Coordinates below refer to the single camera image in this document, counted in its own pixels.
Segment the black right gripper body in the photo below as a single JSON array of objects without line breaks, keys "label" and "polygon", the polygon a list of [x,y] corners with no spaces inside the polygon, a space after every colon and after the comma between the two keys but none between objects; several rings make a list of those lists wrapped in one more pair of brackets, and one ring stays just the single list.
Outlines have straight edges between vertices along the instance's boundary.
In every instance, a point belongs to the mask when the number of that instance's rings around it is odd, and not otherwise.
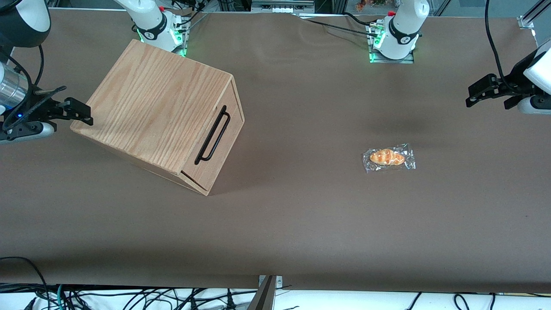
[{"label": "black right gripper body", "polygon": [[59,104],[61,102],[53,100],[53,96],[35,96],[33,91],[25,102],[8,109],[3,114],[1,130],[7,132],[28,121],[65,120],[65,112]]}]

